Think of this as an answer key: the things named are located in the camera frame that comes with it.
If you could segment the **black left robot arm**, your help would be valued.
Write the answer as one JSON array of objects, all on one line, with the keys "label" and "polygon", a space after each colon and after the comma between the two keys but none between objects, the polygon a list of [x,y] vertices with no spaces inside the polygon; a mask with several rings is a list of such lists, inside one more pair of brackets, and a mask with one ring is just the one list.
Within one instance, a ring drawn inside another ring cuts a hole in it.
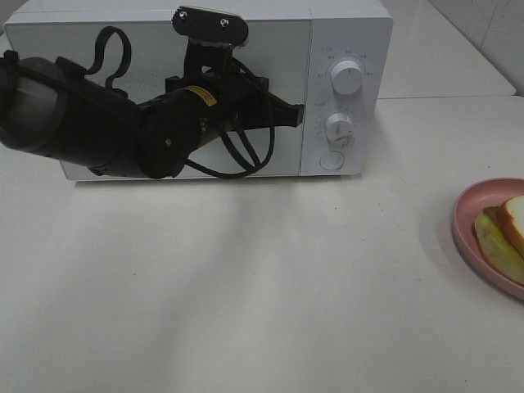
[{"label": "black left robot arm", "polygon": [[104,84],[89,76],[102,67],[107,37],[95,44],[93,64],[83,67],[64,57],[48,61],[1,59],[1,142],[16,151],[81,165],[97,176],[174,178],[192,168],[215,178],[228,174],[191,159],[197,149],[220,140],[239,165],[238,178],[263,169],[247,137],[267,129],[269,149],[276,130],[297,127],[304,106],[273,95],[269,81],[233,56],[230,47],[189,42],[182,76],[169,77],[165,92],[142,103],[115,88],[131,62],[131,45],[122,38],[123,56]]}]

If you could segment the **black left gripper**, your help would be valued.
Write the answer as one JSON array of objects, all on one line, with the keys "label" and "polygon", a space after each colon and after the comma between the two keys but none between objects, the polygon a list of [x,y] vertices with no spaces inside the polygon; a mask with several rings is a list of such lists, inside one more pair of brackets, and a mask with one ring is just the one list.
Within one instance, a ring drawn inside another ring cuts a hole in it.
[{"label": "black left gripper", "polygon": [[211,124],[237,119],[244,129],[296,128],[304,118],[304,105],[273,95],[269,80],[253,75],[231,47],[189,41],[183,75],[165,79],[165,92],[181,111]]}]

